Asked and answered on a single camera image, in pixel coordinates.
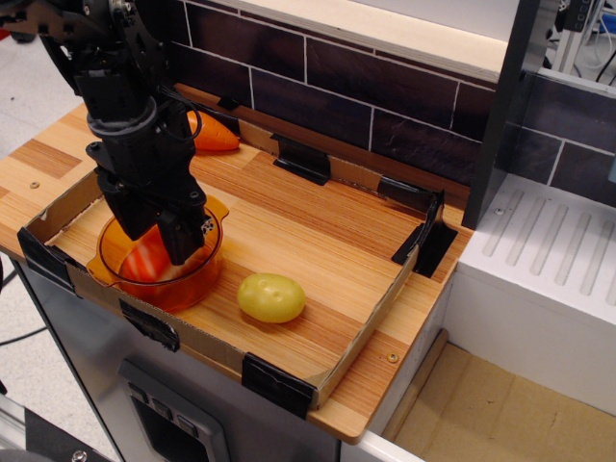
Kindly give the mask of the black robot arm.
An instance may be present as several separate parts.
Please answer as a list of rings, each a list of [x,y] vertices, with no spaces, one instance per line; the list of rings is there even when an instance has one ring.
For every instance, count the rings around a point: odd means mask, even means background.
[[[135,1],[4,1],[1,26],[35,35],[88,110],[86,151],[133,241],[157,228],[174,266],[204,245],[206,195],[190,173],[195,110],[167,78],[167,45]]]

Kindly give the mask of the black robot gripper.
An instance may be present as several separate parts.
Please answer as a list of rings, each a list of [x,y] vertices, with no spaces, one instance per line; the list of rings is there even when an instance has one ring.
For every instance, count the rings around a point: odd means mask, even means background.
[[[156,224],[170,262],[184,265],[204,245],[205,193],[189,173],[195,153],[187,107],[150,98],[136,117],[105,120],[88,115],[101,139],[88,154],[97,163],[99,188],[132,241]]]

